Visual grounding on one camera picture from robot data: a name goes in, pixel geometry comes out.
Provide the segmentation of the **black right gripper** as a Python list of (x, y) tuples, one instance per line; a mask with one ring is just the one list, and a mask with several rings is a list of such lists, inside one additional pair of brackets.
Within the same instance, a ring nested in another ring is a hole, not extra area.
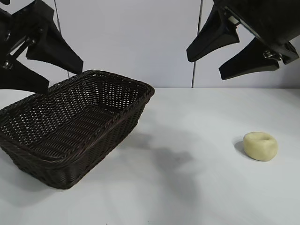
[(219, 67), (222, 80), (279, 69), (276, 60), (264, 57), (268, 48), (281, 55), (284, 64), (299, 58), (290, 43), (300, 35), (298, 0), (215, 0), (214, 4), (203, 28), (186, 49), (189, 62), (240, 41), (237, 26), (228, 20), (223, 10), (230, 12), (256, 38)]

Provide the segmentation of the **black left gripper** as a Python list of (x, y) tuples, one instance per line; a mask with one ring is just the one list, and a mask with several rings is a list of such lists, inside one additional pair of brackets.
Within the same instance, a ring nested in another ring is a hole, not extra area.
[(83, 71), (83, 60), (62, 37), (53, 21), (54, 10), (35, 0), (10, 14), (0, 10), (0, 89), (46, 94), (49, 81), (17, 61), (26, 58), (56, 65), (74, 74)]

